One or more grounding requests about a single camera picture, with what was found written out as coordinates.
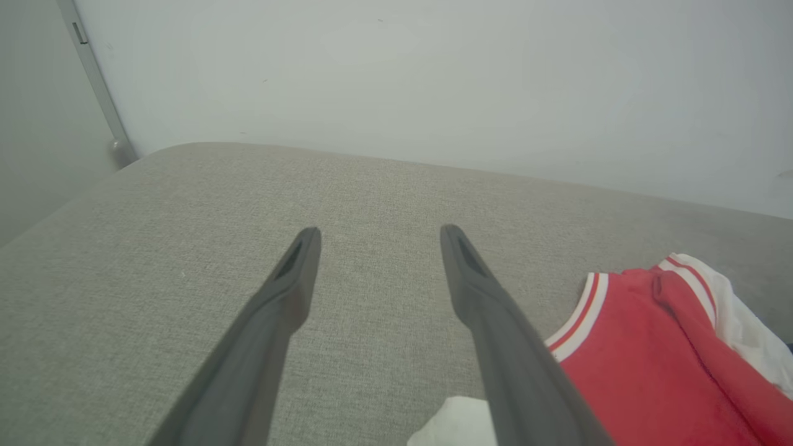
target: wall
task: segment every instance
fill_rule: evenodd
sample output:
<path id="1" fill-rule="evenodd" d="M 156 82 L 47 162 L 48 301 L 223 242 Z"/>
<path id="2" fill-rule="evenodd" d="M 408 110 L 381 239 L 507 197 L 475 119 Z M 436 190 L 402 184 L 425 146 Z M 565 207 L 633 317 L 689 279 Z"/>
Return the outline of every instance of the wall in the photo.
<path id="1" fill-rule="evenodd" d="M 789 0 L 77 4 L 143 154 L 283 144 L 793 218 Z"/>
<path id="2" fill-rule="evenodd" d="M 116 168 L 58 6 L 0 2 L 0 246 Z"/>

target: gray mattress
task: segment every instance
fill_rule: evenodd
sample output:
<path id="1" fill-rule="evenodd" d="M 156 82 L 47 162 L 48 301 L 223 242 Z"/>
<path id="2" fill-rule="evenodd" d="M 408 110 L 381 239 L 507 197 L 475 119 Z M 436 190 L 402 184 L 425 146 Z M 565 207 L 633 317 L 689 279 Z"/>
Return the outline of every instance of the gray mattress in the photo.
<path id="1" fill-rule="evenodd" d="M 294 148 L 148 156 L 0 250 L 0 444 L 143 444 L 297 232 L 323 231 L 270 444 L 404 444 L 484 397 L 452 310 L 456 223 L 543 335 L 589 271 L 698 257 L 793 340 L 793 221 Z"/>

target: white fabric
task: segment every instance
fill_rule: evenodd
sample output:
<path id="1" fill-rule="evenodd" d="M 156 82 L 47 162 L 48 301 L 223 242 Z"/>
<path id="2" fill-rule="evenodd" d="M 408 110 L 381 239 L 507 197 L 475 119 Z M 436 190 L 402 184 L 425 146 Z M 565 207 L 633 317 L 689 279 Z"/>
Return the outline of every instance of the white fabric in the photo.
<path id="1" fill-rule="evenodd" d="M 694 268 L 711 289 L 716 305 L 716 336 L 793 399 L 793 353 L 787 345 L 741 302 L 727 277 L 691 256 L 672 254 L 670 257 Z M 659 266 L 667 269 L 667 263 Z"/>
<path id="2" fill-rule="evenodd" d="M 667 260 L 658 265 L 664 271 L 680 274 L 689 286 L 694 284 L 691 288 L 697 293 L 697 298 L 708 317 L 711 321 L 715 319 L 716 336 L 788 398 L 793 399 L 793 353 L 787 345 L 741 302 L 733 292 L 733 286 L 727 277 L 691 256 L 672 254 L 670 257 L 683 266 L 693 268 L 710 289 L 715 309 L 707 297 L 707 290 L 690 270 L 677 267 Z M 591 281 L 592 275 L 587 281 L 587 290 L 581 297 L 582 301 L 589 295 Z M 553 341 L 548 339 L 546 344 L 551 344 Z M 452 445 L 497 445 L 496 432 L 492 426 L 490 408 L 486 401 L 467 397 L 447 398 L 441 409 L 408 440 L 408 446 Z"/>

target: garment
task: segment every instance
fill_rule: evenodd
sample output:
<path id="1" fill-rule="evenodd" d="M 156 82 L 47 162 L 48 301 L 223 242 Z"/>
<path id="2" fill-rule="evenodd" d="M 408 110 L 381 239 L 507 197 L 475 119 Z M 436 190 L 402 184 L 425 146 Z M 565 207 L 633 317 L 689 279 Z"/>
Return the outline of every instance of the garment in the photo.
<path id="1" fill-rule="evenodd" d="M 793 355 L 690 256 L 590 274 L 546 344 L 617 444 L 793 444 Z M 475 429 L 473 417 L 489 417 L 455 407 L 416 434 L 434 442 L 411 445 L 444 444 L 443 420 Z"/>

